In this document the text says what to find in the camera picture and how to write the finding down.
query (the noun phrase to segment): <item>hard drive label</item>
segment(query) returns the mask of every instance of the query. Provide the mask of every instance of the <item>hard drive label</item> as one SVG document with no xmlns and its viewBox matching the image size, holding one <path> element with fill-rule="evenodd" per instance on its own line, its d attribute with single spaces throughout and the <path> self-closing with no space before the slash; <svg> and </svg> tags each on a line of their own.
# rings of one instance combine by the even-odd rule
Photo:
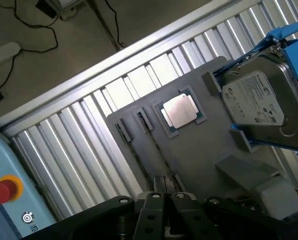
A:
<svg viewBox="0 0 298 240">
<path fill-rule="evenodd" d="M 225 85 L 222 98 L 238 125 L 281 126 L 283 123 L 283 112 L 261 71 Z"/>
</svg>

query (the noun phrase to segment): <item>gray floor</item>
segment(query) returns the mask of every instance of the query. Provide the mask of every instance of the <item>gray floor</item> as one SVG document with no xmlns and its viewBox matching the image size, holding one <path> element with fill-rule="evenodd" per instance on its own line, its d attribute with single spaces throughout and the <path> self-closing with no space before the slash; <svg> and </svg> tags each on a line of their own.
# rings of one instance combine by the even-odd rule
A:
<svg viewBox="0 0 298 240">
<path fill-rule="evenodd" d="M 52 19 L 34 6 L 38 0 L 18 0 L 18 14 L 32 24 L 47 25 Z M 113 34 L 114 14 L 103 0 L 96 0 Z M 207 0 L 110 0 L 119 14 L 121 41 L 128 46 L 174 20 L 202 6 Z M 11 6 L 13 0 L 0 0 Z M 0 102 L 0 116 L 16 109 L 54 88 L 90 66 L 115 53 L 94 13 L 86 6 L 68 20 L 54 25 L 59 48 L 48 53 L 25 52 L 15 62 L 9 82 L 2 88 L 5 99 Z M 0 46 L 18 42 L 27 49 L 44 50 L 54 45 L 47 29 L 30 29 L 17 21 L 10 9 L 0 8 Z M 6 78 L 11 62 L 0 66 L 0 84 Z"/>
</svg>

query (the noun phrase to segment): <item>electrical cord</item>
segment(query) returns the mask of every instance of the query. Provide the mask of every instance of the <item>electrical cord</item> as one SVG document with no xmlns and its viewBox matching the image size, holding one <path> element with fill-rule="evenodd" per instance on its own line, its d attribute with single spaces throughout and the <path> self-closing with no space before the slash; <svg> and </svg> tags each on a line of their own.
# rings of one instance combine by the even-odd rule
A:
<svg viewBox="0 0 298 240">
<path fill-rule="evenodd" d="M 105 1 L 106 5 L 108 6 L 108 8 L 109 8 L 112 12 L 114 12 L 115 26 L 116 26 L 116 28 L 117 28 L 117 42 L 118 42 L 118 44 L 119 44 L 121 47 L 124 48 L 125 45 L 122 44 L 122 43 L 120 42 L 120 29 L 119 29 L 119 23 L 118 23 L 118 13 L 117 13 L 117 11 L 114 10 L 113 7 L 111 7 L 111 5 L 109 4 L 108 0 L 104 0 L 104 1 Z"/>
<path fill-rule="evenodd" d="M 31 28 L 31 29 L 49 29 L 52 31 L 53 33 L 53 36 L 54 36 L 54 40 L 55 40 L 55 43 L 56 45 L 52 48 L 49 48 L 47 50 L 33 50 L 33 49 L 26 49 L 26 48 L 21 48 L 20 51 L 15 55 L 13 56 L 12 58 L 12 65 L 11 65 L 11 69 L 9 71 L 9 74 L 7 76 L 7 78 L 4 80 L 4 82 L 0 85 L 0 89 L 8 82 L 8 80 L 10 79 L 10 76 L 11 76 L 11 73 L 13 71 L 13 68 L 14 68 L 14 63 L 15 63 L 15 59 L 17 56 L 20 55 L 21 52 L 30 52 L 30 53 L 39 53 L 39 54 L 43 54 L 43 53 L 47 53 L 51 50 L 54 50 L 56 48 L 58 48 L 59 46 L 59 43 L 58 43 L 58 38 L 57 38 L 57 35 L 55 33 L 55 30 L 50 27 L 51 25 L 53 25 L 58 19 L 59 19 L 59 16 L 56 17 L 56 19 L 50 23 L 49 25 L 34 25 L 34 24 L 29 24 L 27 22 L 25 22 L 24 20 L 22 20 L 19 16 L 18 16 L 18 13 L 17 13 L 17 9 L 18 9 L 18 2 L 17 0 L 14 0 L 14 6 L 2 6 L 0 5 L 0 8 L 4 8 L 4 9 L 12 9 L 13 10 L 13 14 L 14 14 L 14 17 L 19 20 L 21 23 L 23 23 L 25 26 Z"/>
</svg>

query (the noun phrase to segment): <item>emergency stop button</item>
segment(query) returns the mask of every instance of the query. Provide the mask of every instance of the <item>emergency stop button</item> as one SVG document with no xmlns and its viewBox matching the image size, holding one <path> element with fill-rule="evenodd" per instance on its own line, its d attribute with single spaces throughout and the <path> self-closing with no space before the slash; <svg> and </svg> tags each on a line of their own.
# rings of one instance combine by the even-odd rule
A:
<svg viewBox="0 0 298 240">
<path fill-rule="evenodd" d="M 0 181 L 0 204 L 5 204 L 17 195 L 17 184 L 9 179 Z"/>
</svg>

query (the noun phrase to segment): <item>hard drive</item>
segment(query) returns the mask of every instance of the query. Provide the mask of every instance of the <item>hard drive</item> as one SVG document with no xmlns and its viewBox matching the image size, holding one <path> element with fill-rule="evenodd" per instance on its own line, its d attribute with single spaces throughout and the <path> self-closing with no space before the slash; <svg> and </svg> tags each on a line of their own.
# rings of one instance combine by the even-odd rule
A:
<svg viewBox="0 0 298 240">
<path fill-rule="evenodd" d="M 218 76 L 232 120 L 259 142 L 298 149 L 298 81 L 271 46 Z"/>
</svg>

